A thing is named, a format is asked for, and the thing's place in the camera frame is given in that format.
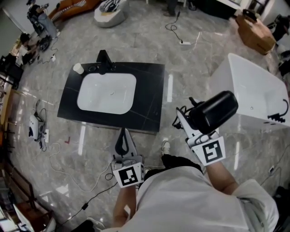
black faucet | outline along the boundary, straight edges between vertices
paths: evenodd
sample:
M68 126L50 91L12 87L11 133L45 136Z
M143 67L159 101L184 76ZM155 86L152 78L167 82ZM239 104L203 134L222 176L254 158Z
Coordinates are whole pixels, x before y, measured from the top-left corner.
M108 71L113 71L115 69L115 63L110 60L106 50L100 50L97 57L97 66L101 75L104 75Z

sink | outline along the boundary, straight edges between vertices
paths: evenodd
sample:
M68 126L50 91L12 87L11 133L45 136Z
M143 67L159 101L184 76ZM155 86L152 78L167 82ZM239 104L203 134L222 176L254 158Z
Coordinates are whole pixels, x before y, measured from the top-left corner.
M128 73L90 73L84 77L77 106L84 111L127 113L134 100L136 78Z

orange sofa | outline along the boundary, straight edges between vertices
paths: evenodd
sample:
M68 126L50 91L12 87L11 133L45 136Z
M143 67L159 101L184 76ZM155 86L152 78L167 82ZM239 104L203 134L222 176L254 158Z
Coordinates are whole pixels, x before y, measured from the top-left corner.
M66 20L79 13L93 10L100 3L101 0L63 0L49 14L49 18L53 22Z

tile floor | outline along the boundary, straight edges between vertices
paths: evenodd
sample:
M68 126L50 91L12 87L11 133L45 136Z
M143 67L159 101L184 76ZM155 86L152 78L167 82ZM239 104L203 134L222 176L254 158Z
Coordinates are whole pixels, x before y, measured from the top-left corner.
M162 3L132 0L131 14L127 21L111 28L101 29L94 24L93 12L76 16L61 26L62 33L54 48L57 48L56 61L27 67L19 89L25 95L19 99L15 120L15 149L11 155L13 164L32 183L35 194L47 208L52 209L59 222L64 222L96 193L113 185L115 180L106 181L104 176L91 193L82 192L71 178L54 172L49 164L49 156L55 169L70 173L82 189L90 190L98 175L111 161L108 152L115 130L95 128L62 118L57 118L59 101L68 72L75 63L92 63L100 49L106 49L112 61L149 62L166 65L166 73L173 74L173 100L166 101L167 79L164 82L164 102L160 132L155 135L132 133L137 150L145 157L145 165L158 165L160 145L164 137L171 141L171 152L196 162L184 142L185 133L171 126L177 106L190 105L188 97L205 100L208 94L207 83L211 74L229 53L245 57L270 72L276 73L275 53L262 56L245 47L237 34L233 20L227 21L181 8L177 26L178 35L193 44L180 46L174 33L164 26L174 21L161 13ZM48 60L55 51L43 53ZM28 119L34 112L35 103L41 99L39 108L47 112L47 128L50 141L46 152L40 153L39 145L28 138ZM85 128L83 143L80 141L82 127ZM240 134L224 133L227 158L224 165L238 182L249 178L262 183L268 176L269 168L276 164L290 141L290 130L272 133L249 132ZM290 152L286 151L279 166L280 184L287 184L290 169ZM279 185L279 171L269 178L263 187L273 193ZM95 198L86 211L69 221L63 231L72 229L87 217L102 220L110 226L111 215L119 187Z

white chair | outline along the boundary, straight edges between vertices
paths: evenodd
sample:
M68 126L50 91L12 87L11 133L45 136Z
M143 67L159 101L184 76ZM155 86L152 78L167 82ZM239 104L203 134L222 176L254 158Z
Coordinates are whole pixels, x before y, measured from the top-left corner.
M95 10L95 21L99 27L114 27L122 23L129 15L129 0L120 0L119 6L115 12L101 12L100 7L106 2L102 2Z
M211 76L209 89L212 96L230 90L238 101L236 115L224 124L227 131L240 132L241 128L272 131L290 126L285 84L242 57L228 54Z

